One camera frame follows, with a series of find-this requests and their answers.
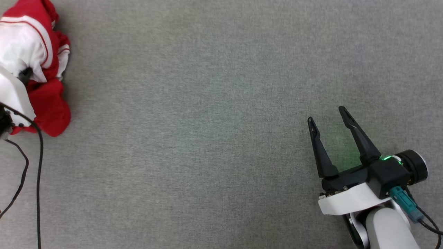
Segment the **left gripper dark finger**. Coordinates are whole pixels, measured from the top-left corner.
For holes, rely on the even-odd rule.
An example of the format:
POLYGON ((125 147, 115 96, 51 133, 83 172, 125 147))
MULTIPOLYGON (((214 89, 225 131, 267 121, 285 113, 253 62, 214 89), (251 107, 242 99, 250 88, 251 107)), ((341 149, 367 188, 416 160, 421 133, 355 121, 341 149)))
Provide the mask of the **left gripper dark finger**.
POLYGON ((19 73, 18 79, 24 84, 27 85, 31 76, 33 74, 33 70, 30 67, 27 67, 23 71, 19 73))

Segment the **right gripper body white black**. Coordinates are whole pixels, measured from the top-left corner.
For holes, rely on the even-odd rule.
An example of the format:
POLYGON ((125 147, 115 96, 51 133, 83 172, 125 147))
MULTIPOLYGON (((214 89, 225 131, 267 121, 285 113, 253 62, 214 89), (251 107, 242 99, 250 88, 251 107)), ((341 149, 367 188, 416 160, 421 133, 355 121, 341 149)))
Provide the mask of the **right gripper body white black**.
POLYGON ((367 173, 363 183, 319 198, 323 214, 345 215, 373 208, 392 200, 392 188, 405 189, 428 177, 426 160, 413 150, 382 157, 363 171, 367 173))

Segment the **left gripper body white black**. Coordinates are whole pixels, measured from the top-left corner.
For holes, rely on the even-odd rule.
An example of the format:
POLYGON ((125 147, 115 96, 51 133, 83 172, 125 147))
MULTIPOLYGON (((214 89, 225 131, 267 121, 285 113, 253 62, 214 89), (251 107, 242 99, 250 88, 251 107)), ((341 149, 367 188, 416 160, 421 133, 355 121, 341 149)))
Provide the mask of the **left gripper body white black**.
MULTIPOLYGON (((29 100, 26 89, 27 85, 24 85, 18 79, 18 76, 16 77, 5 68, 0 67, 0 102, 13 107, 34 121, 36 115, 29 100)), ((0 127, 0 138, 6 138, 12 134, 14 127, 23 128, 31 126, 24 118, 14 115, 10 109, 5 110, 10 111, 13 123, 11 128, 6 128, 5 132, 2 132, 0 127)))

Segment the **red and white garment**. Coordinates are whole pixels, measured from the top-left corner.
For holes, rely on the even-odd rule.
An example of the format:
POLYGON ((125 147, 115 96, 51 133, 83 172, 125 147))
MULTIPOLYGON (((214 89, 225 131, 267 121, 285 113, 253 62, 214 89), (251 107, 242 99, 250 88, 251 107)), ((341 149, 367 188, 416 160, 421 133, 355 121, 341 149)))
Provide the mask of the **red and white garment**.
POLYGON ((18 0, 0 17, 0 69, 15 77, 31 72, 25 88, 36 115, 33 121, 51 137, 71 121, 61 82, 71 43, 54 29, 59 18, 50 0, 18 0))

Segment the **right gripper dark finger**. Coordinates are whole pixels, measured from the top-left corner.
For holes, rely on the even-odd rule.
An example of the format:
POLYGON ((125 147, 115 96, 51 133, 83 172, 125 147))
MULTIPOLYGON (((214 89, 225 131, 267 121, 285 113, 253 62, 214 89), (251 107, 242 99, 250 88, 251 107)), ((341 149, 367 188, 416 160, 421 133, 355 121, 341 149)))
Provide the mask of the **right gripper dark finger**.
POLYGON ((338 109, 346 128, 350 130, 354 138, 360 153, 360 161, 362 165, 369 166, 373 162, 377 161, 381 157, 381 153, 378 148, 372 143, 367 134, 344 106, 339 106, 338 109))
POLYGON ((332 164, 327 151, 320 140, 320 131, 318 130, 314 119, 309 117, 307 123, 318 176, 323 179, 336 177, 339 174, 339 171, 337 167, 332 164))

